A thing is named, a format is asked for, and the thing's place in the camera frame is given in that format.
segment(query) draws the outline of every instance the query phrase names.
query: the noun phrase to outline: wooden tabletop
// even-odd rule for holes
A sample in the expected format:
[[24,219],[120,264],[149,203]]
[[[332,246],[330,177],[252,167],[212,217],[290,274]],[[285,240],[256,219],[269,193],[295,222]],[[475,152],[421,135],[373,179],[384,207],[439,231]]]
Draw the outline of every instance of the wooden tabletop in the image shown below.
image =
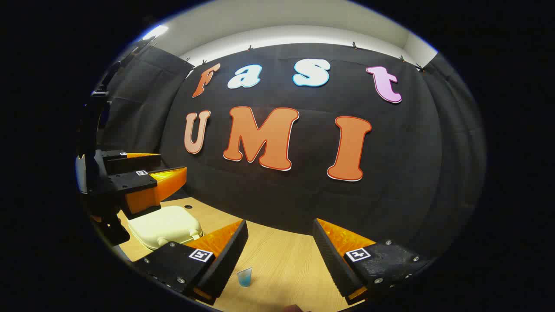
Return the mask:
[[[187,209],[200,223],[205,234],[241,220],[189,197],[162,202],[166,206],[193,206]],[[127,218],[120,212],[122,224],[129,232]],[[237,265],[216,299],[214,308],[225,312],[275,311],[296,304],[303,311],[336,312],[349,307],[335,286],[314,238],[269,228],[247,220],[249,238]],[[131,261],[152,251],[130,235],[121,244]],[[253,268],[251,285],[239,285],[237,272]]]

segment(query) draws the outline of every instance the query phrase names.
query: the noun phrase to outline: small cup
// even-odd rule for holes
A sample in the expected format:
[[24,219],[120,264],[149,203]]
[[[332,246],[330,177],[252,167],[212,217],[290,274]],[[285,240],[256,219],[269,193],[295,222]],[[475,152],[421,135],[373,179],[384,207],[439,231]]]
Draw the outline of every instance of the small cup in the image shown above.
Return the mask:
[[245,269],[241,272],[237,273],[237,277],[239,278],[239,285],[243,286],[243,287],[249,287],[250,286],[250,277],[251,277],[251,273],[253,272],[253,268],[248,268]]

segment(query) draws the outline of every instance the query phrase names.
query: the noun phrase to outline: white container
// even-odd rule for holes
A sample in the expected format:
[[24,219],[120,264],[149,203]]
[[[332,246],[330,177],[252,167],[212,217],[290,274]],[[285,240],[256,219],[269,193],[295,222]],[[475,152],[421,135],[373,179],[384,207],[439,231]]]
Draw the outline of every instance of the white container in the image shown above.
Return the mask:
[[185,244],[203,236],[200,223],[183,207],[168,206],[129,220],[132,234],[151,250],[169,241]]

